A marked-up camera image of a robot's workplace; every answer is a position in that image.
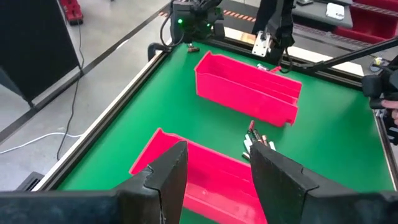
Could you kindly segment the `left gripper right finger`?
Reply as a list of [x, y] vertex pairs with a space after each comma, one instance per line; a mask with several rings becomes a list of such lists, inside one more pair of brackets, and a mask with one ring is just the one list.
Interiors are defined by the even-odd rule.
[[332, 195], [342, 185], [260, 142], [250, 150], [252, 179], [268, 223], [300, 223], [309, 193]]

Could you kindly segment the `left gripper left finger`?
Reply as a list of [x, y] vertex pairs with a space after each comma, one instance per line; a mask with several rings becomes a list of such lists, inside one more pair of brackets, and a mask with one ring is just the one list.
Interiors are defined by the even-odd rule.
[[187, 184], [188, 150], [179, 141], [114, 189], [121, 223], [179, 223]]

